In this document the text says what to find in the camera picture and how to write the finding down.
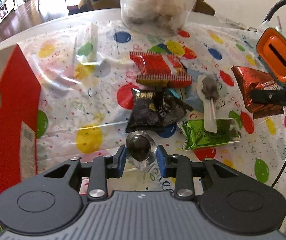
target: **foil lid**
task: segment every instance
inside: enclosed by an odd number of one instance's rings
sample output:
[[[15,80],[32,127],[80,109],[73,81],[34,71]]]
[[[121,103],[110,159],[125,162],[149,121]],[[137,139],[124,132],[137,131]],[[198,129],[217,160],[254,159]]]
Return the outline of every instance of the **foil lid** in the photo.
[[[150,172],[155,167],[156,144],[143,131],[130,133],[126,138],[126,157],[137,169]]]

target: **red snack wrapper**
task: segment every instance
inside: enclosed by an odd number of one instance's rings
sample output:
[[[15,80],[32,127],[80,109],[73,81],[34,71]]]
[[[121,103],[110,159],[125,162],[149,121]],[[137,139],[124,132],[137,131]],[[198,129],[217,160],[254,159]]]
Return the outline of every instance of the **red snack wrapper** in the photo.
[[[187,75],[179,58],[155,52],[130,51],[129,57],[140,69],[136,82],[155,87],[182,88],[192,84],[192,76]]]
[[[245,108],[253,114],[254,119],[275,114],[284,114],[282,106],[257,104],[253,103],[250,98],[253,89],[280,90],[269,73],[238,66],[233,66],[232,70],[242,93]]]

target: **barcode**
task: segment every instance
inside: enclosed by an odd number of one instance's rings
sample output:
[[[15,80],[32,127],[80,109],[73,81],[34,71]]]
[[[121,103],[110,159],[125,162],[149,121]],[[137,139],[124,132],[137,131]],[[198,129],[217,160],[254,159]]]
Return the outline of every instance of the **barcode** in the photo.
[[[24,137],[29,141],[33,141],[33,134],[27,129],[24,129]]]

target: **white cross logo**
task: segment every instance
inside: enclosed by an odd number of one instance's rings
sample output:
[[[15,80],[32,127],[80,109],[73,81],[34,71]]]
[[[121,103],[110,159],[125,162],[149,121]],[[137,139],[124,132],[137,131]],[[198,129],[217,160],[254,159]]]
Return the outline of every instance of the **white cross logo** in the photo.
[[[137,196],[138,198],[140,198],[140,199],[143,199],[143,198],[145,198],[146,197],[146,195],[144,194],[144,193],[141,193],[140,195],[138,195]]]

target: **black curved tube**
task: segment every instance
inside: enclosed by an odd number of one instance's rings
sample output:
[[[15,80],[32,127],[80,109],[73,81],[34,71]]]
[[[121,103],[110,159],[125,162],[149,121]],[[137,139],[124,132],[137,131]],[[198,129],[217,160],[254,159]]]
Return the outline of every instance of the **black curved tube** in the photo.
[[[263,22],[265,22],[266,20],[270,21],[275,12],[284,5],[286,5],[286,0],[280,0],[275,5],[273,5],[267,16],[264,18]]]

